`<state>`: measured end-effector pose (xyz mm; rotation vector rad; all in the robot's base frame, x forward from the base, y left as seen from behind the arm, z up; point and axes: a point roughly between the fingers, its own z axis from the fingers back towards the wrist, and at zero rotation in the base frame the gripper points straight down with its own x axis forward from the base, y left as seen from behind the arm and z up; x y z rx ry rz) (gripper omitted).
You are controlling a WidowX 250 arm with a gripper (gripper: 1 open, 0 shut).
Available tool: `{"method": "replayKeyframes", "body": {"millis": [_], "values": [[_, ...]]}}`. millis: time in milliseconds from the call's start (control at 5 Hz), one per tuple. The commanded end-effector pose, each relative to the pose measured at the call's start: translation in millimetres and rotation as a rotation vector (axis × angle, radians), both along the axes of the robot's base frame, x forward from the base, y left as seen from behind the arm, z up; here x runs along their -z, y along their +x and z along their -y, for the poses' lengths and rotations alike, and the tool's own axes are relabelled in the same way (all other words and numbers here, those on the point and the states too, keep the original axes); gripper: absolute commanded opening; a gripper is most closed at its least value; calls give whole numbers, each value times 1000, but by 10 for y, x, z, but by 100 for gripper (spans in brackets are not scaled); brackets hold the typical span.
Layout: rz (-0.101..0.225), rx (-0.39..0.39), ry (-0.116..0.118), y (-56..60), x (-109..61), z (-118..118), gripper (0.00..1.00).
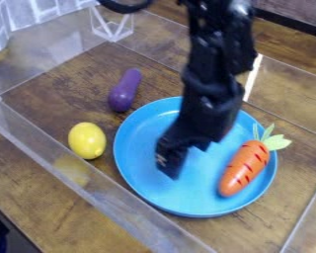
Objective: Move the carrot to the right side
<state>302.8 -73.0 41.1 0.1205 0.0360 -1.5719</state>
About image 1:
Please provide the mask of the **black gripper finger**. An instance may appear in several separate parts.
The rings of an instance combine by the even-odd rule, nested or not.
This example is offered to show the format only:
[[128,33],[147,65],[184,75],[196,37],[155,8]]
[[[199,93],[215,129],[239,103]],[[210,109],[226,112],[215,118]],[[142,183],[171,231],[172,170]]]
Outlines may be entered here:
[[180,175],[188,149],[184,145],[174,146],[167,138],[162,138],[156,145],[156,166],[160,172],[172,180]]

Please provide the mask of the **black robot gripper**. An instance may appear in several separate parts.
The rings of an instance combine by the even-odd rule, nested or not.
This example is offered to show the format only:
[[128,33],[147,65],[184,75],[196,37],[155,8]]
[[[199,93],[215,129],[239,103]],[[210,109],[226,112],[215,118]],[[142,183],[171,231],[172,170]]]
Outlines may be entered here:
[[191,51],[182,71],[179,116],[160,138],[207,151],[228,133],[243,103],[236,76],[254,69],[252,0],[183,0]]

